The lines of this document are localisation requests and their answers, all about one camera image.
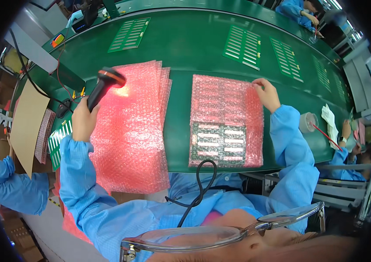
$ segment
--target barcode scanner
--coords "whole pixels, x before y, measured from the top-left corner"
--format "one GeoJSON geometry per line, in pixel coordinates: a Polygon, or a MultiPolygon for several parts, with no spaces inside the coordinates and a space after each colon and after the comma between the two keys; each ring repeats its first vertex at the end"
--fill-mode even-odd
{"type": "Polygon", "coordinates": [[[126,77],[109,67],[103,67],[98,72],[98,83],[87,99],[90,112],[101,101],[111,87],[122,88],[126,84],[126,77]]]}

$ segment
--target blue anti-static smock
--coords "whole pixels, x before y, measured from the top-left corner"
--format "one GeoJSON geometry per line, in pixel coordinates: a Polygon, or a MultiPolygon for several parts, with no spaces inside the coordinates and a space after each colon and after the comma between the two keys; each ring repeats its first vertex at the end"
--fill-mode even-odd
{"type": "Polygon", "coordinates": [[[10,156],[0,160],[0,204],[17,212],[41,215],[49,196],[47,173],[15,174],[10,156]]]}
{"type": "MultiPolygon", "coordinates": [[[[344,161],[349,155],[349,151],[346,148],[341,148],[343,151],[341,152],[339,149],[335,150],[333,159],[329,162],[329,165],[344,165],[344,161]]],[[[355,165],[357,157],[354,157],[353,161],[347,160],[347,165],[355,165]]],[[[355,181],[366,181],[364,176],[361,173],[357,172],[356,170],[332,170],[328,172],[321,172],[321,178],[330,178],[330,179],[338,179],[338,180],[355,180],[355,181]]]]}
{"type": "Polygon", "coordinates": [[[278,7],[276,7],[277,13],[287,16],[296,23],[308,28],[312,32],[315,32],[315,28],[312,26],[312,21],[306,16],[300,14],[300,11],[303,10],[303,0],[284,0],[278,7]]]}
{"type": "MultiPolygon", "coordinates": [[[[314,157],[299,131],[299,112],[282,105],[270,118],[270,136],[276,161],[286,166],[280,171],[280,181],[269,197],[243,195],[239,191],[209,190],[203,201],[193,207],[183,227],[199,226],[212,211],[225,214],[240,208],[256,218],[263,215],[310,205],[319,171],[313,166],[314,157]]],[[[186,211],[185,207],[171,202],[159,203],[132,200],[118,205],[114,198],[95,180],[95,169],[88,157],[93,151],[91,143],[73,141],[66,137],[61,141],[61,189],[63,203],[73,214],[75,223],[101,254],[110,261],[119,261],[121,240],[141,233],[162,228],[175,228],[186,211]]],[[[212,174],[201,174],[206,187],[212,174]]],[[[170,174],[172,199],[190,204],[199,195],[196,176],[193,174],[170,174]]],[[[212,186],[229,185],[241,188],[238,174],[218,174],[212,186]]],[[[289,228],[304,233],[307,221],[290,225],[289,228]]],[[[145,261],[150,252],[139,252],[137,261],[145,261]]]]}

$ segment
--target eyeglasses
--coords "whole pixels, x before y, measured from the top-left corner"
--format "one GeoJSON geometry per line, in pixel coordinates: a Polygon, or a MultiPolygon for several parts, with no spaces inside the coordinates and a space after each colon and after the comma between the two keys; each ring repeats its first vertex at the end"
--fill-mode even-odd
{"type": "Polygon", "coordinates": [[[120,246],[120,262],[130,262],[141,250],[162,253],[182,253],[218,248],[239,242],[255,233],[281,228],[299,222],[318,212],[321,232],[325,232],[325,205],[318,202],[260,217],[246,228],[231,226],[198,226],[158,229],[137,237],[124,238],[120,246]]]}

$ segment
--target clear plastic container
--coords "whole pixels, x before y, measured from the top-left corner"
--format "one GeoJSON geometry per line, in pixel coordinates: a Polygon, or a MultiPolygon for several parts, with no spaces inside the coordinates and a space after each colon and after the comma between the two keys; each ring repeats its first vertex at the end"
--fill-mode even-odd
{"type": "Polygon", "coordinates": [[[302,133],[314,132],[315,128],[311,123],[318,126],[318,118],[315,114],[308,112],[300,115],[299,130],[302,133]]]}

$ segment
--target yellow and black tape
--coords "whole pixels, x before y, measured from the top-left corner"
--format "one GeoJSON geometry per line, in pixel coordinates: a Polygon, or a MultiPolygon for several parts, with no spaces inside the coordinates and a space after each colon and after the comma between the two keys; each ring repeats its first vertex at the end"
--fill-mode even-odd
{"type": "Polygon", "coordinates": [[[56,203],[52,200],[52,198],[49,198],[49,201],[52,202],[53,204],[57,205],[58,207],[60,207],[59,203],[56,203]]]}

